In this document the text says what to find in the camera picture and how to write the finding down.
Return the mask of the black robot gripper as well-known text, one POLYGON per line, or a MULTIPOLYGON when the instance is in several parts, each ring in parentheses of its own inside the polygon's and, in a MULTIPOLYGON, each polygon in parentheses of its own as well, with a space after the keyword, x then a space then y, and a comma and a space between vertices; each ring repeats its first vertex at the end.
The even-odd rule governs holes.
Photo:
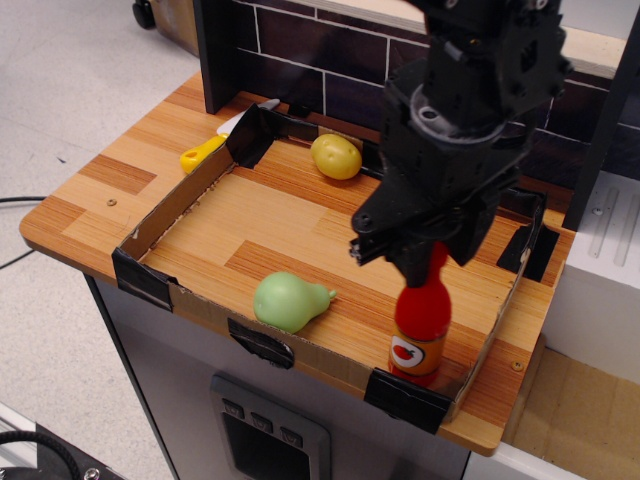
POLYGON ((351 254, 364 265, 384 256, 409 288, 423 286, 435 243, 466 265, 490 230, 502 193, 531 148, 533 115, 470 137, 445 136, 439 111, 422 95, 427 65, 410 62, 386 81, 378 157, 382 180, 352 217, 351 254))

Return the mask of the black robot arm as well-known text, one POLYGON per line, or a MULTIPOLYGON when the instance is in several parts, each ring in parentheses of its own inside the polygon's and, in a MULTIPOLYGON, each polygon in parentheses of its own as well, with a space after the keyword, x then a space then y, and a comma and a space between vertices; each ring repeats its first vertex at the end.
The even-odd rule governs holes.
POLYGON ((459 265, 479 250, 530 151, 536 111, 571 63, 556 1, 421 1, 425 58, 384 88, 382 180, 356 211, 352 256, 391 262, 410 287, 437 244, 459 265))

